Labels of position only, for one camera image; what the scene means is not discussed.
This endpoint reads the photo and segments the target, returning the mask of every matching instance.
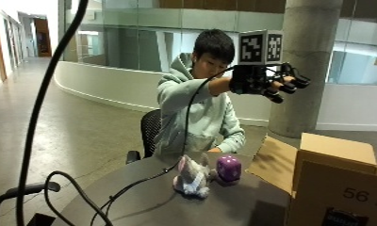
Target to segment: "glass railing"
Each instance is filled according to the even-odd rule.
[[[285,0],[91,0],[65,60],[168,72],[204,29],[227,31],[238,46],[240,32],[283,28],[284,10]],[[344,0],[332,53],[328,83],[377,85],[377,1]]]

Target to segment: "purple object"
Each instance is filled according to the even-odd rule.
[[[240,179],[242,163],[231,154],[220,156],[216,162],[216,171],[226,182],[234,182]]]

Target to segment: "black robotic glove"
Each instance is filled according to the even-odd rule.
[[[299,75],[299,71],[289,63],[280,65],[280,71],[273,76],[267,75],[267,66],[236,65],[230,88],[236,94],[263,95],[280,104],[284,99],[279,90],[293,94],[297,88],[304,89],[311,79]]]
[[[263,95],[279,104],[284,101],[277,89],[272,87],[272,81],[267,76],[267,69],[263,67],[248,65],[235,66],[230,88],[231,92],[236,94]]]

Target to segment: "hallway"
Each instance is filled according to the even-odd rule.
[[[18,186],[30,116],[49,63],[49,58],[29,58],[0,88],[0,194]],[[53,82],[35,131],[29,183],[45,182],[54,170],[62,170],[78,179],[82,187],[87,187],[122,167],[127,151],[143,150],[143,114],[79,98],[62,91]],[[267,129],[255,126],[244,126],[244,129],[248,142],[242,153],[254,155]],[[369,142],[377,154],[377,132],[316,133]],[[63,178],[54,179],[61,183],[62,190],[51,193],[51,200],[57,209],[62,210],[78,192]],[[26,221],[37,212],[55,215],[45,202],[43,193],[27,196],[25,201]],[[15,200],[3,202],[0,225],[15,225],[14,207]]]

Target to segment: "person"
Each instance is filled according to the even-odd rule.
[[[162,129],[155,137],[156,154],[179,153],[186,145],[190,99],[202,83],[222,73],[235,57],[232,38],[219,29],[199,35],[192,54],[180,54],[158,87]],[[186,152],[236,153],[246,144],[246,132],[228,96],[231,78],[223,73],[199,90],[188,114]]]

